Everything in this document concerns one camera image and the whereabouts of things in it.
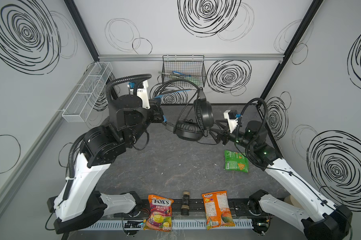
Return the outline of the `black blue headphones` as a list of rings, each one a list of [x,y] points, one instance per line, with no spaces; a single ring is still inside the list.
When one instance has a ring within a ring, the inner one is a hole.
[[[176,79],[164,84],[156,84],[149,91],[150,97],[152,99],[159,98],[162,100],[165,95],[185,91],[186,88],[173,85],[177,82],[186,83],[187,81],[183,79]],[[190,119],[189,113],[187,113],[185,117],[182,118],[182,114],[186,110],[186,107],[184,107],[174,124],[170,123],[166,119],[164,119],[161,124],[165,126],[167,131],[173,133],[179,139],[189,142],[197,142],[203,137],[207,137],[209,135],[208,130],[214,126],[214,116],[212,105],[209,101],[207,101],[203,88],[198,87],[195,84],[192,85],[191,90],[194,90],[195,93],[185,106],[188,106],[191,101],[193,101],[193,106],[190,108],[189,112],[193,110],[195,117]]]

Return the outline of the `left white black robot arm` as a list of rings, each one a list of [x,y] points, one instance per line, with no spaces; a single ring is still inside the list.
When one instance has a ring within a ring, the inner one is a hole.
[[[56,215],[53,230],[58,235],[67,238],[104,216],[140,214],[142,201],[136,192],[106,195],[95,187],[116,158],[147,134],[150,124],[163,121],[159,99],[149,99],[143,92],[144,82],[150,78],[150,74],[141,74],[106,84],[108,119],[74,141],[68,153],[65,186],[47,201],[49,212]]]

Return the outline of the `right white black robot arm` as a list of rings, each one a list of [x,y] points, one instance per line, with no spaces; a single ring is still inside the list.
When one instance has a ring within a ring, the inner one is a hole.
[[[248,123],[245,132],[241,132],[242,117],[253,102],[263,105],[264,116],[261,122]],[[300,207],[281,201],[263,190],[250,196],[249,200],[256,210],[274,215],[300,230],[309,240],[342,240],[352,238],[352,212],[345,205],[337,205],[319,193],[307,181],[293,170],[287,161],[280,157],[276,150],[266,144],[263,132],[268,118],[268,107],[261,98],[254,98],[247,103],[240,113],[227,111],[224,113],[227,125],[215,121],[212,106],[207,100],[200,101],[196,111],[198,120],[205,130],[217,134],[217,142],[233,142],[244,147],[244,155],[256,167],[266,172],[280,183]]]

